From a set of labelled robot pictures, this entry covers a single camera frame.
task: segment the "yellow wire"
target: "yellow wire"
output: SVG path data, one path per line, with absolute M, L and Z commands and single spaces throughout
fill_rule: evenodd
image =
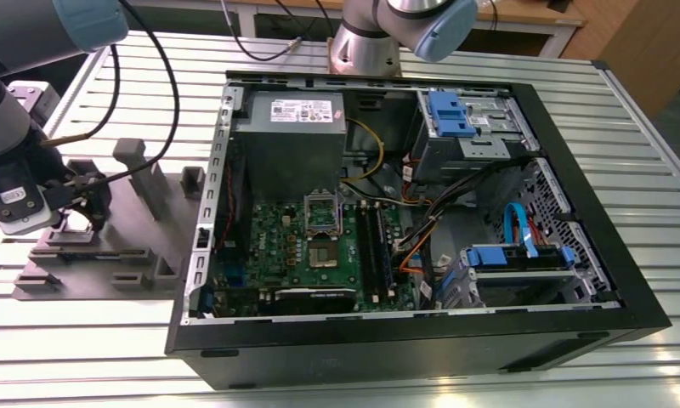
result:
M 354 177 L 342 178 L 342 181 L 357 181 L 364 179 L 366 176 L 374 173 L 374 171 L 381 167 L 382 165 L 382 158 L 385 157 L 385 147 L 382 146 L 382 141 L 377 133 L 370 129 L 370 127 L 358 121 L 357 119 L 352 119 L 349 117 L 345 118 L 348 121 L 358 125 L 361 128 L 365 129 L 368 133 L 370 133 L 370 136 L 373 136 L 374 141 L 377 142 L 377 163 L 374 163 L 373 168 L 370 168 L 365 173 L 360 174 Z

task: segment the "connector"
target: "connector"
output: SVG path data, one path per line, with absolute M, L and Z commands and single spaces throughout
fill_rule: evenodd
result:
M 302 38 L 296 37 L 292 41 L 286 43 L 286 48 L 289 51 L 294 50 L 296 47 L 302 43 Z

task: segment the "orange wire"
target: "orange wire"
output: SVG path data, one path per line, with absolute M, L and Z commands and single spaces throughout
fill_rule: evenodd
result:
M 416 243 L 416 246 L 412 248 L 410 252 L 408 253 L 408 256 L 404 259 L 404 261 L 400 263 L 400 271 L 401 272 L 408 272 L 408 273 L 413 273 L 413 274 L 422 274 L 422 270 L 414 269 L 414 268 L 405 268 L 405 265 L 410 261 L 412 255 L 418 251 L 420 246 L 422 245 L 422 243 L 428 240 L 428 237 L 430 236 L 430 233 L 433 232 L 433 230 L 434 230 L 434 226 L 426 232 L 426 234 L 422 235 L 422 238 L 420 238 L 418 242 Z

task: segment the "wooden cabinet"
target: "wooden cabinet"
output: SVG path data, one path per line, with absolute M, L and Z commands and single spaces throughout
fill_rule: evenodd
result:
M 563 58 L 603 60 L 648 116 L 680 89 L 680 0 L 576 0 L 587 25 Z

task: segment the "power supply label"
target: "power supply label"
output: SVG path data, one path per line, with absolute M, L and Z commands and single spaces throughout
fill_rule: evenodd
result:
M 269 121 L 332 123 L 332 103 L 328 100 L 276 99 Z

